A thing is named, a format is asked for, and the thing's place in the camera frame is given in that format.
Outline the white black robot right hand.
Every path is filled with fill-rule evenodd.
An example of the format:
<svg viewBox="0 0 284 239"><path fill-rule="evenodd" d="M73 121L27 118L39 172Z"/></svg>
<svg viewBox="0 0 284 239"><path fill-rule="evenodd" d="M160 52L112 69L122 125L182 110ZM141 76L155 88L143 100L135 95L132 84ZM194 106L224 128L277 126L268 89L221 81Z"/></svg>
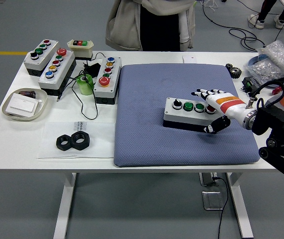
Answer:
<svg viewBox="0 0 284 239"><path fill-rule="evenodd" d="M192 92L191 94L201 97L209 106L223 114L223 117L206 126L203 129L204 132L215 134L223 129L218 122L222 122L228 126L231 119L235 119L243 128L250 129L248 121L252 116L251 110L247 109L246 103L238 97L217 89L197 89L196 92Z"/></svg>

